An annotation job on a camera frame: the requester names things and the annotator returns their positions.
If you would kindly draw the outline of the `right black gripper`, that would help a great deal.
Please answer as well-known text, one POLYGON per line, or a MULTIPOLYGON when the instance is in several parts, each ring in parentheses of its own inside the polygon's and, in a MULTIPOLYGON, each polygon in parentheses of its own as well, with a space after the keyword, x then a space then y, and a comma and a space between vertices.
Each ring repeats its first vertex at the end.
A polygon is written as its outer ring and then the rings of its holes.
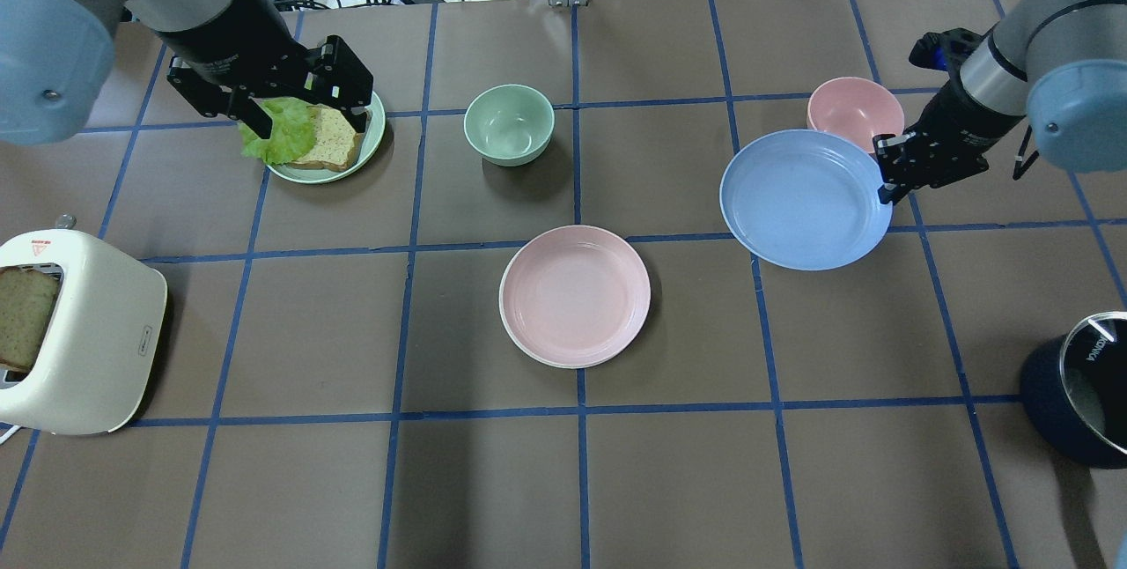
POLYGON ((985 112, 974 103, 959 79, 959 70, 983 41, 966 28, 928 32, 909 48, 912 66, 946 72, 947 82, 928 103, 919 119, 898 135, 880 133, 873 139, 876 160, 884 184, 882 204, 897 205, 899 192, 942 188, 990 169, 983 153, 990 149, 973 132, 985 112))

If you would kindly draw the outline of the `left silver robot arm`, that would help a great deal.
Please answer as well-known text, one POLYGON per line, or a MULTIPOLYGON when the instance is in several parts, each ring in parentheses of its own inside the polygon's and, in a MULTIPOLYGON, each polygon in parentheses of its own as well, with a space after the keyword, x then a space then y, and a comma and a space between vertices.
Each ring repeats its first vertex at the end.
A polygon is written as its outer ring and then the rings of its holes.
POLYGON ((85 128, 115 63, 128 12, 174 52, 166 80, 205 118, 258 137, 274 123, 261 100, 292 97, 341 112, 363 133, 373 77, 347 43, 294 39, 270 0, 1 0, 3 140, 56 143, 85 128))

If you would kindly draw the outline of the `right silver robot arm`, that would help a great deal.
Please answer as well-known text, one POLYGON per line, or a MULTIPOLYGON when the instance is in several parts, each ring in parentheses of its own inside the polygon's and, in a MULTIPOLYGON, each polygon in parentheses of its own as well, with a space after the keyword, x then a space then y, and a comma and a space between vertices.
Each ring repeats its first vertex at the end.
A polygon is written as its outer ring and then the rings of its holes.
POLYGON ((875 137, 879 201, 987 171, 986 152, 1022 121, 1035 151, 1020 148, 1014 179, 1040 159, 1074 174, 1122 171, 1124 32, 1126 0, 1020 0, 990 32, 923 35, 909 63, 947 82, 900 135, 875 137))

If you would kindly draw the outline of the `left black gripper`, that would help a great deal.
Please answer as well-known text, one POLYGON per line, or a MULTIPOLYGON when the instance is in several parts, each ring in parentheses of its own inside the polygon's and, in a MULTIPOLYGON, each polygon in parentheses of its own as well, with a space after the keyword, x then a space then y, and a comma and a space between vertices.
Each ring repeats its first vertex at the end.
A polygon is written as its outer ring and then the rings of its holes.
POLYGON ((294 97, 341 112, 356 133, 369 130, 370 69, 339 35, 302 46, 269 0, 231 0, 208 23, 157 36, 174 52, 166 82, 205 118, 224 115, 269 139, 273 121, 258 100, 294 97))

